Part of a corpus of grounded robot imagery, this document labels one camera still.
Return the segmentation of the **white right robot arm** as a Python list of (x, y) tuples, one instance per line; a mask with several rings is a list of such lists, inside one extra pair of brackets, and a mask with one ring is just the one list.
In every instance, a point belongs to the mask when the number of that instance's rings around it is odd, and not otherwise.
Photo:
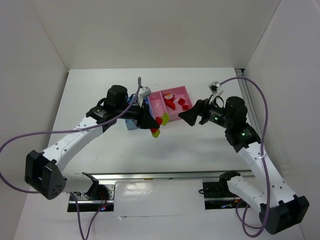
[(261, 185), (261, 189), (248, 183), (239, 172), (231, 170), (220, 175), (221, 188), (244, 200), (259, 216), (262, 227), (275, 235), (299, 224), (310, 203), (305, 196), (298, 196), (270, 160), (262, 140), (247, 123), (248, 109), (245, 101), (237, 96), (229, 97), (225, 106), (215, 100), (199, 99), (179, 117), (190, 126), (201, 117), (200, 125), (212, 122), (225, 129), (225, 137)]

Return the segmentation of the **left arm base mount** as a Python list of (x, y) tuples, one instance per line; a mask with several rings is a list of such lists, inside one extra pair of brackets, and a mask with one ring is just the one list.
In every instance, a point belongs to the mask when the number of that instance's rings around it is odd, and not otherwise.
[(100, 212), (114, 211), (116, 182), (103, 181), (99, 185), (97, 193), (94, 196), (88, 196), (85, 193), (75, 192), (74, 197), (78, 203), (80, 213), (93, 213), (98, 209)]

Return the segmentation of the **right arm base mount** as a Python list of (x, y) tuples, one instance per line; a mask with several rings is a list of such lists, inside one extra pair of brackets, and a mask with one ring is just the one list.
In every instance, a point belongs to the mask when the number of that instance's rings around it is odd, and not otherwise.
[(245, 208), (246, 203), (234, 193), (229, 191), (227, 181), (232, 177), (241, 176), (235, 170), (227, 171), (219, 176), (218, 181), (203, 182), (198, 193), (204, 197), (204, 207), (206, 210), (222, 210)]

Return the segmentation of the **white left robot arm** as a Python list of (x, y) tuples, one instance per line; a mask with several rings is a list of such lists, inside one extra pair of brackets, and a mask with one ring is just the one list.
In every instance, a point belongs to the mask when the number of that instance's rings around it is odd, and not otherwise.
[(93, 175), (81, 172), (64, 174), (68, 163), (92, 140), (105, 133), (118, 119), (133, 120), (140, 129), (159, 129), (152, 117), (145, 99), (151, 95), (147, 86), (140, 86), (139, 92), (128, 99), (128, 90), (122, 85), (112, 85), (106, 97), (92, 107), (70, 133), (54, 145), (37, 152), (32, 150), (26, 156), (25, 182), (47, 200), (61, 193), (83, 194), (93, 199), (102, 189)]

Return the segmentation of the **red curved lego brick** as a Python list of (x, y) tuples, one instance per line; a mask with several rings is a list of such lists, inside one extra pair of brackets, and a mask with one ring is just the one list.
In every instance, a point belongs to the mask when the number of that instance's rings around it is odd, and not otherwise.
[(183, 98), (180, 98), (180, 99), (178, 100), (178, 104), (181, 105), (181, 106), (185, 105), (185, 103), (186, 103), (186, 100), (183, 99)]
[(183, 111), (187, 111), (188, 109), (189, 109), (188, 105), (183, 105), (183, 106), (182, 106), (182, 110), (183, 110)]

